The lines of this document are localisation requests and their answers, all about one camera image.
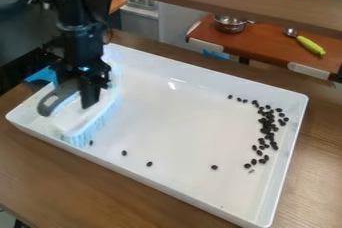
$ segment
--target spoon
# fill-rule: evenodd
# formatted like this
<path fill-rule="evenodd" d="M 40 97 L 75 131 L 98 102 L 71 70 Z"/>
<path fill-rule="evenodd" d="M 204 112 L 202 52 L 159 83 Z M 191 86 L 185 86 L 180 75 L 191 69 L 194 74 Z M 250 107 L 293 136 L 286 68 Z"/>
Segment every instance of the spoon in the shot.
<path fill-rule="evenodd" d="M 295 29 L 293 28 L 284 28 L 283 30 L 284 34 L 291 38 L 295 38 L 298 40 L 300 44 L 303 45 L 307 50 L 309 50 L 311 53 L 314 53 L 316 55 L 323 56 L 325 55 L 325 51 L 322 47 L 318 46 L 316 43 L 313 41 L 303 37 L 303 36 L 298 36 L 298 33 Z"/>

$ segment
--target wooden table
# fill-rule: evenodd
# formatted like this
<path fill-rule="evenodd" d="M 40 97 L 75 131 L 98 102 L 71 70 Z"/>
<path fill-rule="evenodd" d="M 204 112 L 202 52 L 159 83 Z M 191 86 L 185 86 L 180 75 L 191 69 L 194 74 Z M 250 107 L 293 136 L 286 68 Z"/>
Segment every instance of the wooden table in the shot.
<path fill-rule="evenodd" d="M 206 15 L 189 30 L 186 40 L 191 44 L 216 51 L 247 57 L 301 72 L 321 79 L 334 80 L 342 65 L 342 41 L 308 32 L 299 32 L 324 48 L 327 54 L 319 58 L 286 37 L 282 28 L 268 24 L 248 24 L 239 34 L 219 32 L 213 14 Z"/>
<path fill-rule="evenodd" d="M 307 76 L 269 71 L 142 40 L 115 31 L 124 46 L 302 92 L 307 114 L 276 212 L 276 228 L 340 228 L 342 223 L 342 93 Z M 34 227 L 235 227 L 129 178 L 30 137 L 4 116 L 30 92 L 0 98 L 0 203 Z"/>

